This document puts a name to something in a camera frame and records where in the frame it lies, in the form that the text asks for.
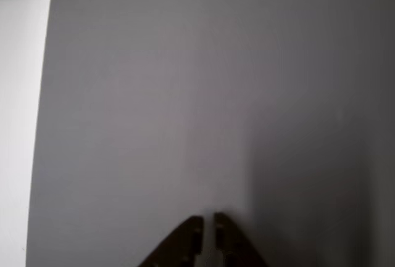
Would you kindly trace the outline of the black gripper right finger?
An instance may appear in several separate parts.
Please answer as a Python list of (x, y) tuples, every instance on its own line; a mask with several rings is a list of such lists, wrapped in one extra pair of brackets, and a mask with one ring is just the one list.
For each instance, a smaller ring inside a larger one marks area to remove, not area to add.
[(223, 266), (259, 266), (267, 263), (238, 225), (225, 213), (214, 213), (215, 248), (223, 255)]

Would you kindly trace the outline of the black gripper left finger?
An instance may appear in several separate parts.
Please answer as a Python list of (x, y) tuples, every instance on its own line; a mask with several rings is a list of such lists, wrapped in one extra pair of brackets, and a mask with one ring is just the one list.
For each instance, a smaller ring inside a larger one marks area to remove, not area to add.
[(204, 218), (190, 216), (162, 240), (139, 266), (195, 266), (196, 257), (202, 253), (203, 235)]

